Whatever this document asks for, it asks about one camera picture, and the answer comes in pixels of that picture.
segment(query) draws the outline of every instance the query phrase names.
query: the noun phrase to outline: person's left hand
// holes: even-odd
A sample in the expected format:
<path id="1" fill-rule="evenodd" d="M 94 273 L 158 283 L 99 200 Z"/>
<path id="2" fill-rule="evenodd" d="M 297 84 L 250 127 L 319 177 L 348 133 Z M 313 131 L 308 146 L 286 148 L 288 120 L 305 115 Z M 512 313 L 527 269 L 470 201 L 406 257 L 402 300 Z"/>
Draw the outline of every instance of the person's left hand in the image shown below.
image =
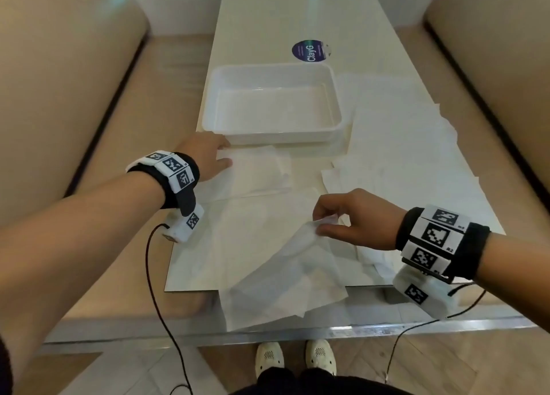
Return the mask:
<path id="1" fill-rule="evenodd" d="M 224 157 L 216 159 L 218 149 L 228 148 L 231 144 L 222 134 L 214 134 L 211 131 L 198 131 L 186 141 L 182 141 L 176 152 L 191 156 L 201 173 L 199 182 L 212 179 L 224 169 L 229 168 L 233 162 Z"/>

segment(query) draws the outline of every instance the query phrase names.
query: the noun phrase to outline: leg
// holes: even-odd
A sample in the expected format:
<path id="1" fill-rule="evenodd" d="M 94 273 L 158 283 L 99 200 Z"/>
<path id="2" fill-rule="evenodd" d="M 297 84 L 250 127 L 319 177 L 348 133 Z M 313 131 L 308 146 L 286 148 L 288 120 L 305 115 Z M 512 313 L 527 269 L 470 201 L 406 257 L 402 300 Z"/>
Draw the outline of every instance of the leg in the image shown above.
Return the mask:
<path id="1" fill-rule="evenodd" d="M 284 367 L 283 351 L 279 343 L 262 343 L 256 351 L 258 383 L 234 395 L 300 395 L 298 380 Z"/>
<path id="2" fill-rule="evenodd" d="M 299 383 L 307 395 L 410 395 L 379 382 L 354 376 L 337 376 L 334 353 L 326 340 L 307 342 L 306 365 L 308 369 L 301 374 Z"/>

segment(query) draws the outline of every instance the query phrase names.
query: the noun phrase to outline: seat backrest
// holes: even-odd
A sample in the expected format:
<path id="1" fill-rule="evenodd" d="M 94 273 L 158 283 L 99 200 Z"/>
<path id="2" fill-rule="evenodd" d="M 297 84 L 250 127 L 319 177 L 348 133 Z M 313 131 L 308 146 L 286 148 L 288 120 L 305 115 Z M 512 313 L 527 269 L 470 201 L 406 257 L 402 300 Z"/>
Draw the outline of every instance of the seat backrest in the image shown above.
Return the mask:
<path id="1" fill-rule="evenodd" d="M 0 225 L 63 197 L 147 29 L 134 0 L 0 0 Z"/>
<path id="2" fill-rule="evenodd" d="M 550 191 L 548 0 L 434 0 L 426 19 Z"/>

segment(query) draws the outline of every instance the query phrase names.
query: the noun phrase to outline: cable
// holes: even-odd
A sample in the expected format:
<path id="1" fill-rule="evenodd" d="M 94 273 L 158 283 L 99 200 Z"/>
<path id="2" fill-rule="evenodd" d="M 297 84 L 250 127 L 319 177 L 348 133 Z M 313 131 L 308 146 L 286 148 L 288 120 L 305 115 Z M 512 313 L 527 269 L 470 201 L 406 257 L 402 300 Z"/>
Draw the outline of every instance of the cable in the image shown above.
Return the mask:
<path id="1" fill-rule="evenodd" d="M 189 393 L 191 395 L 193 395 L 193 390 L 191 389 L 191 384 L 189 383 L 189 378 L 187 377 L 187 371 L 185 370 L 185 363 L 183 361 L 183 355 L 182 355 L 182 350 L 179 348 L 178 346 L 178 343 L 176 343 L 175 341 L 175 338 L 174 336 L 172 335 L 172 333 L 170 332 L 170 330 L 168 329 L 168 326 L 166 325 L 166 322 L 164 322 L 164 318 L 162 318 L 162 315 L 161 315 L 161 310 L 158 308 L 158 304 L 157 304 L 157 300 L 155 298 L 155 293 L 153 292 L 153 285 L 151 285 L 151 276 L 149 275 L 149 245 L 151 244 L 151 239 L 153 238 L 153 235 L 155 234 L 155 231 L 157 231 L 159 228 L 161 227 L 165 227 L 165 228 L 170 228 L 169 225 L 167 224 L 159 224 L 157 225 L 153 231 L 151 232 L 151 234 L 149 235 L 149 239 L 147 240 L 147 246 L 145 248 L 145 273 L 147 274 L 147 284 L 149 285 L 149 292 L 151 294 L 151 299 L 153 300 L 153 305 L 155 306 L 155 310 L 157 312 L 157 315 L 158 315 L 158 319 L 161 320 L 162 322 L 162 326 L 164 327 L 164 329 L 166 330 L 166 332 L 168 333 L 168 336 L 170 337 L 170 339 L 172 340 L 172 343 L 174 343 L 175 345 L 175 348 L 176 350 L 178 351 L 178 354 L 179 354 L 179 360 L 182 361 L 182 369 L 183 369 L 183 375 L 185 376 L 185 384 L 179 384 L 179 385 L 176 385 L 170 392 L 170 395 L 172 395 L 172 393 L 177 389 L 177 388 L 187 388 L 189 389 Z"/>
<path id="2" fill-rule="evenodd" d="M 458 290 L 462 289 L 462 288 L 466 288 L 466 287 L 469 287 L 470 285 L 474 285 L 474 283 L 464 283 L 456 288 L 454 288 L 453 290 L 451 290 L 449 292 L 448 295 L 454 295 L 457 293 Z M 469 306 L 468 308 L 462 310 L 461 312 L 459 313 L 456 313 L 456 314 L 453 314 L 453 315 L 449 315 L 447 318 L 448 319 L 451 319 L 451 318 L 455 318 L 455 317 L 458 317 L 458 315 L 463 315 L 463 314 L 466 314 L 468 311 L 470 311 L 472 308 L 474 308 L 479 301 L 481 301 L 481 299 L 485 296 L 485 294 L 487 293 L 486 290 L 484 290 L 477 298 L 476 301 L 474 301 L 474 303 Z M 389 356 L 389 360 L 388 360 L 388 367 L 386 368 L 386 377 L 384 378 L 384 383 L 385 384 L 388 384 L 388 379 L 389 379 L 389 367 L 392 365 L 392 360 L 393 360 L 393 355 L 395 353 L 395 348 L 397 347 L 397 343 L 399 342 L 399 339 L 401 338 L 401 336 L 405 333 L 407 333 L 408 331 L 411 331 L 412 329 L 417 329 L 419 327 L 422 327 L 422 326 L 427 326 L 428 324 L 433 324 L 435 322 L 438 322 L 440 320 L 431 320 L 431 321 L 428 321 L 428 322 L 423 322 L 422 324 L 417 324 L 415 326 L 412 326 L 412 327 L 409 327 L 408 329 L 405 329 L 403 331 L 401 331 L 401 333 L 399 334 L 399 336 L 397 336 L 397 338 L 395 339 L 395 343 L 393 343 L 393 348 L 392 348 L 392 353 L 391 355 Z"/>

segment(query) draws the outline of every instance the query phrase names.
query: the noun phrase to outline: hand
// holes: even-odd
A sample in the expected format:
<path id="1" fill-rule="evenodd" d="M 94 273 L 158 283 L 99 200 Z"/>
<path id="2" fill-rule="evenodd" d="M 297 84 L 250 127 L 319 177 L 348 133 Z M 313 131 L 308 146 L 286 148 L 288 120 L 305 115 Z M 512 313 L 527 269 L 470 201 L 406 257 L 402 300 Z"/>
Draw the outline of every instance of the hand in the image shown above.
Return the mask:
<path id="1" fill-rule="evenodd" d="M 175 151 L 189 155 L 195 160 L 201 173 L 199 182 L 203 182 L 212 179 L 233 164 L 228 157 L 216 159 L 218 149 L 230 146 L 231 144 L 222 134 L 198 131 L 186 141 L 182 141 Z"/>
<path id="2" fill-rule="evenodd" d="M 348 214 L 351 227 L 320 225 L 317 234 L 377 250 L 395 250 L 395 239 L 406 211 L 364 189 L 347 194 L 321 195 L 313 209 L 313 220 Z"/>

